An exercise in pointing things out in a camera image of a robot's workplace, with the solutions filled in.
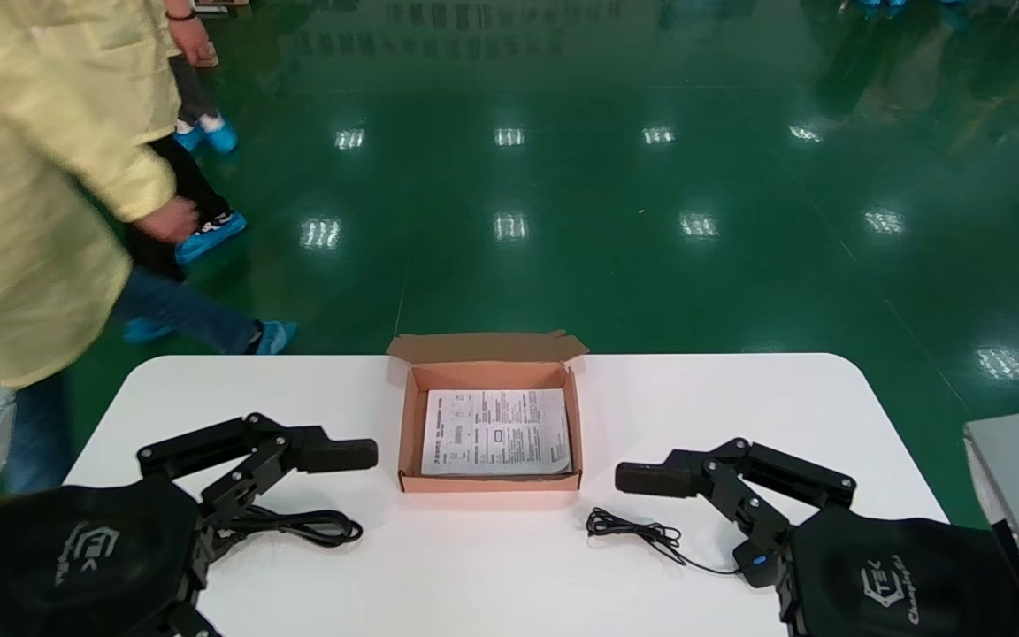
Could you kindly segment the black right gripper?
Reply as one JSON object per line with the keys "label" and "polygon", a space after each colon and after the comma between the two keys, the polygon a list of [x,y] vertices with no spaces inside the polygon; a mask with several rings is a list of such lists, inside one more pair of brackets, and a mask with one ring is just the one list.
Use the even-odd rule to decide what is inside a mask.
{"label": "black right gripper", "polygon": [[[754,487],[818,509],[854,500],[853,477],[744,438],[616,465],[620,492],[700,497],[773,554],[790,523]],[[991,532],[825,509],[781,553],[779,617],[792,636],[1015,636],[1019,581]]]}

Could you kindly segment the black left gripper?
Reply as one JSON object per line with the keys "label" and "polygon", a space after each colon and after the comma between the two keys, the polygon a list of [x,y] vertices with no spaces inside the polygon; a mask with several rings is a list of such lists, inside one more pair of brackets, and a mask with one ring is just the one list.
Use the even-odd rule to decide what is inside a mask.
{"label": "black left gripper", "polygon": [[242,516],[291,472],[376,467],[379,445],[250,414],[138,452],[144,479],[234,460],[203,490],[201,508],[161,479],[0,497],[0,636],[214,636],[195,606],[210,564],[207,529]]}

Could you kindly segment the hand of person in jeans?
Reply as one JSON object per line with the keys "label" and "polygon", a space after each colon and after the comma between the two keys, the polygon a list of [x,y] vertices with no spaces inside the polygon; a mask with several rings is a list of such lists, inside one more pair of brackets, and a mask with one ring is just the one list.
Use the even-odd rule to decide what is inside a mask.
{"label": "hand of person in jeans", "polygon": [[135,221],[133,226],[155,241],[178,245],[198,229],[198,210],[189,199],[174,196],[151,214]]}

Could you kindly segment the hand with dark bracelet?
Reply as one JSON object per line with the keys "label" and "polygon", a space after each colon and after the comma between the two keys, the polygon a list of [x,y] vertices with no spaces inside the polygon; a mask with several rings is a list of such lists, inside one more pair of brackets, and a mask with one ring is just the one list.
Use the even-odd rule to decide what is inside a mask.
{"label": "hand with dark bracelet", "polygon": [[193,67],[211,68],[218,64],[218,53],[197,13],[174,15],[169,12],[167,28],[178,52]]}

